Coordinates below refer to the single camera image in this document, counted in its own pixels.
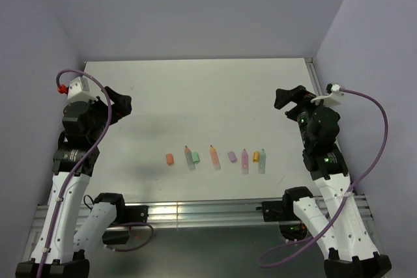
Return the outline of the yellow pen cap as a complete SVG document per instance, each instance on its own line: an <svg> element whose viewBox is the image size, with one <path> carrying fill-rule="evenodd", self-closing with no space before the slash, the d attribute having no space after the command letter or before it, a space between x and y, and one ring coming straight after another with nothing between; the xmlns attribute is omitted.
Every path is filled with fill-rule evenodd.
<svg viewBox="0 0 417 278"><path fill-rule="evenodd" d="M254 163L257 163L257 162L259 161L259 156L260 156L259 151L255 151L255 152L253 153L253 162L254 162Z"/></svg>

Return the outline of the green highlighter pen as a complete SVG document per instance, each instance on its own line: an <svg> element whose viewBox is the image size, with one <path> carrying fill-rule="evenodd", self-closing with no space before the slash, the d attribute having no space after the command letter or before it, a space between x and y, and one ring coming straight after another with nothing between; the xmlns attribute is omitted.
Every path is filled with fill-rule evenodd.
<svg viewBox="0 0 417 278"><path fill-rule="evenodd" d="M259 153L259 161L258 161L258 173L259 174L265 173L265 165L266 165L266 152L262 148Z"/></svg>

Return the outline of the green pen cap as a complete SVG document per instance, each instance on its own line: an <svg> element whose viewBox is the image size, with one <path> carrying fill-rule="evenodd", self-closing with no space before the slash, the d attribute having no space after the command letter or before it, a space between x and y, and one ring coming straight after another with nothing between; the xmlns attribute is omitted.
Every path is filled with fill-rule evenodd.
<svg viewBox="0 0 417 278"><path fill-rule="evenodd" d="M199 154L196 151L192 152L192 161L194 163L199 163L200 162Z"/></svg>

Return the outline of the orange highlighter pen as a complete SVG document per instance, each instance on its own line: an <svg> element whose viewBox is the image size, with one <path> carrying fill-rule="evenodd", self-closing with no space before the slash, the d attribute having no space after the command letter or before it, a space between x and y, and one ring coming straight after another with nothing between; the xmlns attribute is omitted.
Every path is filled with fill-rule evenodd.
<svg viewBox="0 0 417 278"><path fill-rule="evenodd" d="M210 152L210 157L211 157L211 161L212 161L214 170L215 171L220 170L221 166L220 166L220 161L219 161L219 158L218 158L218 153L212 145L210 146L209 152Z"/></svg>

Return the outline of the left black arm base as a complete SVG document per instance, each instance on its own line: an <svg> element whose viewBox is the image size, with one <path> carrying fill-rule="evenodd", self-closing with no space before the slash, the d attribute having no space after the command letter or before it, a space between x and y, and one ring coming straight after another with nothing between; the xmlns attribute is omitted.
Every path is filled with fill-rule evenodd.
<svg viewBox="0 0 417 278"><path fill-rule="evenodd" d="M123 223L142 222L146 223L148 218L149 207L146 205L126 206L120 219L116 219L111 228L117 228L117 225ZM102 236L105 245L124 245L128 242L132 226L121 228L119 230L107 230Z"/></svg>

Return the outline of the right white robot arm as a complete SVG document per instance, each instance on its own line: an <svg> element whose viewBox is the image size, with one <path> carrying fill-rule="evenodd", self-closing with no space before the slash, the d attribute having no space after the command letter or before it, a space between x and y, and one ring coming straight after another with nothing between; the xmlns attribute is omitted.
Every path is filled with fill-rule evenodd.
<svg viewBox="0 0 417 278"><path fill-rule="evenodd" d="M320 247L327 277L384 277L392 264L366 230L354 199L356 184L336 144L340 115L332 108L341 103L347 90L329 84L326 92L316 96L301 85L276 90L276 109L295 103L285 115L298 124L304 165L328 210L321 213L309 189L299 187L285 191L282 212L307 226L312 238L302 250L313 244Z"/></svg>

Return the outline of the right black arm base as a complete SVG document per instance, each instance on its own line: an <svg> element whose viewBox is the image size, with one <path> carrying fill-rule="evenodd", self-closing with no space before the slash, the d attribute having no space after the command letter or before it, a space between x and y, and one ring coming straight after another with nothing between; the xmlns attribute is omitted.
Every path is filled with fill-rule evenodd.
<svg viewBox="0 0 417 278"><path fill-rule="evenodd" d="M264 222L277 222L281 235L289 241L300 241L307 237L308 231L301 220L288 209L283 201L263 201L256 210L261 211Z"/></svg>

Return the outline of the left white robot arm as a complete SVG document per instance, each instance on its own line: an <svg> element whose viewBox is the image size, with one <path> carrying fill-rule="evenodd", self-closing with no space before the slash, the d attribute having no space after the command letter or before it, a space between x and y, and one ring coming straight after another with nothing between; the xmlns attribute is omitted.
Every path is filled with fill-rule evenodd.
<svg viewBox="0 0 417 278"><path fill-rule="evenodd" d="M106 99L87 92L68 94L64 130L53 157L51 198L40 238L31 258L20 262L17 277L87 277L92 250L110 225L127 217L123 196L101 193L80 228L79 207L99 155L97 143L108 127L132 112L130 96L105 87Z"/></svg>

